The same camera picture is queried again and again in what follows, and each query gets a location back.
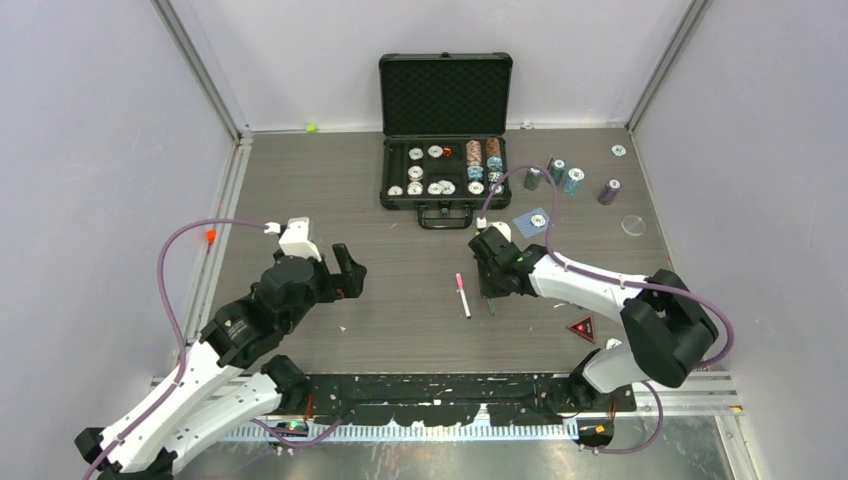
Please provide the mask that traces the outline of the white pen blue tip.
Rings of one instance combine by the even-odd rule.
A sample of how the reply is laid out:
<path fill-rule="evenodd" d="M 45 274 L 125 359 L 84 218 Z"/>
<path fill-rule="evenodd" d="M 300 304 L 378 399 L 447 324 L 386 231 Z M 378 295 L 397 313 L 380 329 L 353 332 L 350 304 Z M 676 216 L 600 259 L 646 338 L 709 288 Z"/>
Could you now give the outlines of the white pen blue tip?
<path fill-rule="evenodd" d="M 472 313 L 471 313 L 471 310 L 470 310 L 470 305 L 469 305 L 468 298 L 467 298 L 466 291 L 465 291 L 465 287 L 464 287 L 464 279 L 463 279 L 463 276 L 462 276 L 461 273 L 455 274 L 455 281 L 456 281 L 456 286 L 457 286 L 457 292 L 458 292 L 458 295 L 460 297 L 462 308 L 463 308 L 463 315 L 466 319 L 471 319 Z"/>

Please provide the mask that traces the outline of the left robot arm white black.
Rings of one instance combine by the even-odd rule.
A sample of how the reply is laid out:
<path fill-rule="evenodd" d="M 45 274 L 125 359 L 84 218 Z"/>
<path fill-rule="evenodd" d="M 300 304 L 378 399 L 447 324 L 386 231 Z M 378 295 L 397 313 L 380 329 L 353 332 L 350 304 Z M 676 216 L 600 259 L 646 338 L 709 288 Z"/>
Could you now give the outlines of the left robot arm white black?
<path fill-rule="evenodd" d="M 177 368 L 144 400 L 112 425 L 86 428 L 76 437 L 89 464 L 85 476 L 171 479 L 248 420 L 275 409 L 298 412 L 309 383 L 285 355 L 271 358 L 236 390 L 217 400 L 211 396 L 276 349 L 315 305 L 362 294 L 366 267 L 344 244 L 333 252 L 337 273 L 322 256 L 276 252 L 248 294 L 219 308 Z"/>

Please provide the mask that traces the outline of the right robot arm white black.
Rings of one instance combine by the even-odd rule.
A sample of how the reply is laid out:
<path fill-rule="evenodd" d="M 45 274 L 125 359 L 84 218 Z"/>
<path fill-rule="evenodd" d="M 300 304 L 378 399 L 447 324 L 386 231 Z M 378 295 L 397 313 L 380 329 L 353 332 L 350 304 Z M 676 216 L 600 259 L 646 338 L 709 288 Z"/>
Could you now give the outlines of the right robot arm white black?
<path fill-rule="evenodd" d="M 561 300 L 622 325 L 621 344 L 593 350 L 569 373 L 562 396 L 573 406 L 596 410 L 613 391 L 634 382 L 679 387 L 718 339 L 715 323 L 672 271 L 615 273 L 543 245 L 520 249 L 495 227 L 480 231 L 468 246 L 483 297 Z"/>

